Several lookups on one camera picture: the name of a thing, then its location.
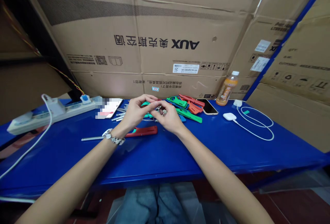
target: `white label sticker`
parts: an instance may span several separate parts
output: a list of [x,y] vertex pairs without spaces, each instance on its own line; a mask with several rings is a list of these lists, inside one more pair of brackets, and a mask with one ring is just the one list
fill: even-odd
[[270,41],[260,40],[260,42],[257,45],[255,51],[264,53],[267,50],[267,48],[270,44],[271,44]]
[[264,67],[266,66],[267,62],[269,61],[269,58],[266,57],[258,57],[257,61],[255,61],[254,65],[250,70],[261,72]]
[[173,64],[173,73],[197,74],[199,64]]

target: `power strip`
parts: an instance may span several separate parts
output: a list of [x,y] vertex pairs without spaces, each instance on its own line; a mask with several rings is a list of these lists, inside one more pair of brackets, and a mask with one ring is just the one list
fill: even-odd
[[[91,103],[82,104],[82,102],[76,102],[65,106],[66,113],[53,117],[53,123],[94,110],[97,107],[96,100],[102,98],[100,96],[91,98]],[[36,128],[45,126],[49,124],[49,112],[44,112],[38,115],[34,115],[30,120],[18,123],[16,121],[11,121],[7,131],[12,135],[19,135]]]

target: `human arm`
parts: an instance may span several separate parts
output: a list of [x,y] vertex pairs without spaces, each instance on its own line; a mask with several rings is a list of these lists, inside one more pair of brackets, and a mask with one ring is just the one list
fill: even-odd
[[[111,135],[124,138],[141,122],[146,113],[157,107],[156,100],[156,97],[145,94],[132,99],[125,117],[111,131]],[[142,108],[144,101],[150,102],[150,105]],[[110,140],[103,139],[42,194],[16,223],[63,223],[84,197],[116,147]]]
[[166,101],[161,101],[161,105],[167,111],[165,116],[156,111],[151,114],[182,141],[234,218],[244,224],[274,223],[235,174],[184,126],[175,107]]

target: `electrical cable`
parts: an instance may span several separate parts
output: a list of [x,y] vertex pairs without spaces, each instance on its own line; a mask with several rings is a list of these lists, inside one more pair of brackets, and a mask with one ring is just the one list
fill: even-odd
[[4,3],[3,0],[1,0],[1,4],[2,4],[2,9],[4,10],[4,12],[6,13],[6,15],[8,16],[9,18],[9,22],[10,22],[10,25],[11,27],[18,33],[19,37],[21,38],[21,40],[23,40],[32,50],[33,52],[38,56],[40,57],[41,54],[40,52],[38,51],[38,49],[36,47],[34,47],[33,45],[31,45],[25,38],[24,38],[24,35],[19,31],[19,29],[16,27],[15,25],[15,21],[14,19],[11,17],[8,9],[7,9],[7,6],[6,4]]
[[38,142],[42,139],[42,137],[47,133],[47,131],[49,130],[49,128],[51,127],[52,125],[52,122],[53,122],[53,114],[51,112],[51,110],[49,109],[49,106],[48,106],[48,103],[47,103],[47,100],[45,99],[45,96],[47,97],[47,95],[45,94],[42,94],[41,95],[41,98],[42,100],[45,102],[46,104],[46,107],[48,109],[48,112],[49,112],[49,116],[50,116],[50,120],[49,120],[49,125],[47,127],[47,129],[44,131],[44,133],[42,133],[42,135],[39,137],[39,139],[25,152],[22,154],[21,157],[18,158],[18,160],[7,170],[5,171],[1,176],[0,176],[0,180],[7,174],[9,173],[23,158],[25,155],[27,155],[37,144]]
[[81,90],[80,87],[78,87],[73,80],[71,80],[66,74],[64,74],[62,71],[60,71],[59,69],[53,67],[52,65],[48,64],[50,67],[52,67],[53,69],[57,70],[59,73],[61,73],[62,75],[64,75],[66,78],[68,78],[69,81],[71,81],[71,83],[81,92],[82,95],[85,95],[84,91]]
[[[243,108],[253,109],[253,110],[255,110],[255,111],[257,111],[257,112],[263,114],[266,118],[268,118],[268,119],[271,121],[272,124],[269,125],[269,126],[267,126],[267,125],[263,124],[262,122],[258,121],[257,119],[254,119],[254,118],[252,118],[252,117],[246,115],[246,114],[243,112],[243,110],[242,110]],[[258,136],[258,135],[256,135],[256,134],[254,134],[253,132],[249,131],[247,128],[243,127],[242,125],[240,125],[236,120],[233,120],[234,123],[238,124],[238,125],[241,126],[243,129],[245,129],[246,131],[250,132],[252,135],[254,135],[254,136],[256,136],[256,137],[258,137],[258,138],[260,138],[260,139],[262,139],[262,140],[265,140],[265,141],[271,141],[271,140],[274,139],[274,137],[275,137],[275,136],[274,136],[274,133],[273,133],[273,132],[271,131],[271,129],[269,128],[269,127],[272,127],[272,126],[274,125],[274,122],[273,122],[273,120],[272,120],[270,117],[268,117],[266,114],[262,113],[261,111],[258,111],[257,109],[254,109],[254,108],[252,108],[252,107],[241,107],[241,109],[238,109],[238,106],[236,106],[236,109],[237,109],[237,111],[239,112],[239,114],[240,114],[240,115],[241,115],[246,121],[248,121],[249,123],[252,123],[253,125],[258,126],[258,127],[261,127],[261,128],[267,128],[267,129],[271,132],[271,134],[272,134],[272,138],[271,138],[271,139],[265,139],[265,138],[262,138],[262,137],[260,137],[260,136]],[[258,124],[255,124],[255,123],[251,122],[250,120],[246,119],[246,118],[242,115],[242,113],[243,113],[245,116],[247,116],[248,118],[250,118],[250,119],[252,119],[252,120],[254,120],[254,121],[257,121],[258,123],[262,124],[263,126],[260,126],[260,125],[258,125]]]

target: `silver watch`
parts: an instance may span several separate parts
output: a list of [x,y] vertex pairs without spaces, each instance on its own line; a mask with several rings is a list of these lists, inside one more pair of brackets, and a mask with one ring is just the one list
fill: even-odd
[[112,130],[113,130],[113,129],[108,129],[108,130],[106,130],[106,131],[103,133],[102,137],[103,137],[103,138],[106,138],[106,139],[110,139],[113,143],[115,143],[115,144],[117,144],[117,145],[122,145],[122,144],[124,143],[124,141],[125,141],[125,138],[123,138],[123,139],[119,139],[119,138],[117,138],[117,137],[112,137],[111,134],[110,134],[110,132],[111,132]]

